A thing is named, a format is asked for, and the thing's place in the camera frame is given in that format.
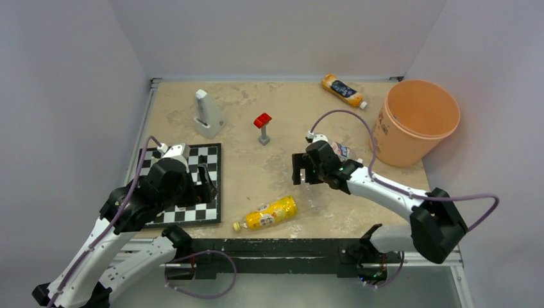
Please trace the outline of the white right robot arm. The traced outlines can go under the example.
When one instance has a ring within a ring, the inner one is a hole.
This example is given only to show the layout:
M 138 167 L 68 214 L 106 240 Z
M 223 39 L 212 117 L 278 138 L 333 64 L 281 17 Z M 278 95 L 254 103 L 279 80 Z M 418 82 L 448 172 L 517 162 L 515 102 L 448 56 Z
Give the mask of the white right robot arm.
M 441 264 L 468 232 L 444 190 L 424 192 L 423 199 L 417 198 L 412 189 L 407 194 L 398 192 L 398 183 L 371 176 L 360 162 L 341 160 L 326 141 L 313 142 L 303 153 L 293 154 L 292 166 L 295 185 L 325 183 L 331 189 L 370 200 L 406 220 L 404 226 L 373 225 L 359 239 L 359 251 L 368 261 L 398 251 L 418 252 L 426 260 Z

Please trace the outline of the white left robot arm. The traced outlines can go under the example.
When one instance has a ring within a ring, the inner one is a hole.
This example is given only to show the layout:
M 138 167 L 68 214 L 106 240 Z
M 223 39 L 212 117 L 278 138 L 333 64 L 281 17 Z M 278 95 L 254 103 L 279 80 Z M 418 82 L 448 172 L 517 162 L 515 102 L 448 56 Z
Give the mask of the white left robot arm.
M 220 154 L 218 144 L 143 149 L 133 178 L 110 193 L 70 264 L 54 281 L 34 288 L 36 302 L 42 307 L 108 307 L 147 270 L 171 259 L 186 261 L 192 239 L 176 221 L 218 218 Z M 120 250 L 150 225 L 162 225 L 161 235 L 113 264 Z

